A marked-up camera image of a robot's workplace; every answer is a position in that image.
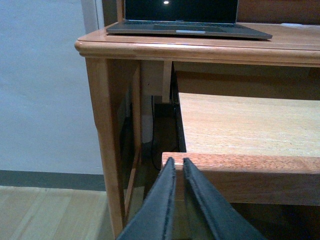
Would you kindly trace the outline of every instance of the desk top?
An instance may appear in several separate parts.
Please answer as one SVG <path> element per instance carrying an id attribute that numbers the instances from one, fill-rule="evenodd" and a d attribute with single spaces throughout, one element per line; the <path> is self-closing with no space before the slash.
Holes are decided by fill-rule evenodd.
<path id="1" fill-rule="evenodd" d="M 75 48 L 88 58 L 320 67 L 320 26 L 240 23 L 273 35 L 270 40 L 110 35 L 100 29 Z"/>

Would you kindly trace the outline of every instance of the wooden desk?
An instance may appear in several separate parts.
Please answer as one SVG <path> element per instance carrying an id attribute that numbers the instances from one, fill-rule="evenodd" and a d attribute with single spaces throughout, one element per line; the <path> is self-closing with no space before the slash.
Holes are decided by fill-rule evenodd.
<path id="1" fill-rule="evenodd" d="M 176 75 L 178 200 L 188 157 L 229 202 L 320 206 L 320 75 Z"/>
<path id="2" fill-rule="evenodd" d="M 320 27 L 243 24 L 273 35 L 271 40 L 107 35 L 104 29 L 80 37 L 75 48 L 86 59 L 113 234 L 126 219 L 120 171 L 117 109 L 130 84 L 136 158 L 141 146 L 141 60 L 320 67 Z"/>

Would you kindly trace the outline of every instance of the desk frame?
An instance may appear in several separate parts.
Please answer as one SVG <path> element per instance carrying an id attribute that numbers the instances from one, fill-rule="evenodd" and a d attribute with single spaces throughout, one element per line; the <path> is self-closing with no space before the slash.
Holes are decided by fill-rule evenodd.
<path id="1" fill-rule="evenodd" d="M 310 30 L 272 24 L 244 25 L 273 34 L 273 40 L 109 36 L 106 35 L 105 29 L 101 29 L 79 38 L 75 43 L 76 49 L 86 59 L 93 115 L 115 237 L 126 223 L 131 198 L 131 190 L 126 195 L 127 199 L 124 198 L 117 110 L 132 84 L 135 163 L 138 163 L 141 148 L 140 60 L 166 61 L 168 66 L 171 61 L 180 61 L 320 67 L 318 27 Z"/>

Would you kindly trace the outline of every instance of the desk leg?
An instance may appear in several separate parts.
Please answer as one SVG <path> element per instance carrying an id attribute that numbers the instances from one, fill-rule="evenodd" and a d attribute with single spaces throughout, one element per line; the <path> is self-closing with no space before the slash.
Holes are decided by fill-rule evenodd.
<path id="1" fill-rule="evenodd" d="M 126 217 L 117 110 L 138 66 L 139 62 L 136 61 L 86 58 L 93 116 L 115 238 L 122 231 Z"/>
<path id="2" fill-rule="evenodd" d="M 132 116 L 133 116 L 133 135 L 134 150 L 141 148 L 141 66 L 139 64 L 132 80 Z"/>

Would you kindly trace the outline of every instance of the laptop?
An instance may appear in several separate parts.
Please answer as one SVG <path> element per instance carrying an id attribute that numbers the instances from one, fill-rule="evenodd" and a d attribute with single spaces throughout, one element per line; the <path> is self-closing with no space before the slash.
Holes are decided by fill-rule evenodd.
<path id="1" fill-rule="evenodd" d="M 238 0 L 125 0 L 125 20 L 110 34 L 193 35 L 271 39 L 272 35 L 236 24 Z"/>

